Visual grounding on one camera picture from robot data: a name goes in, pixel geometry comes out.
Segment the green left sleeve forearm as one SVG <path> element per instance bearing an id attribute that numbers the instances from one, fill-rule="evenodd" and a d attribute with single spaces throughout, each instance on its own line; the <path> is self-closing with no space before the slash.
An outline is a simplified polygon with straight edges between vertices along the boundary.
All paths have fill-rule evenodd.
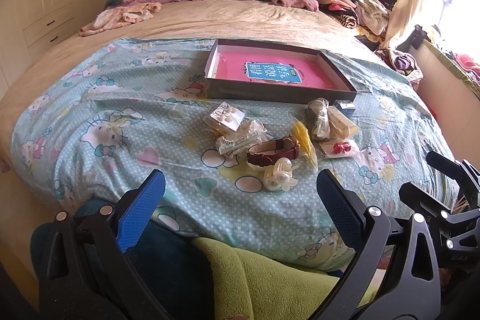
<path id="1" fill-rule="evenodd" d="M 213 239 L 193 245 L 210 263 L 216 319 L 308 319 L 338 282 Z"/>

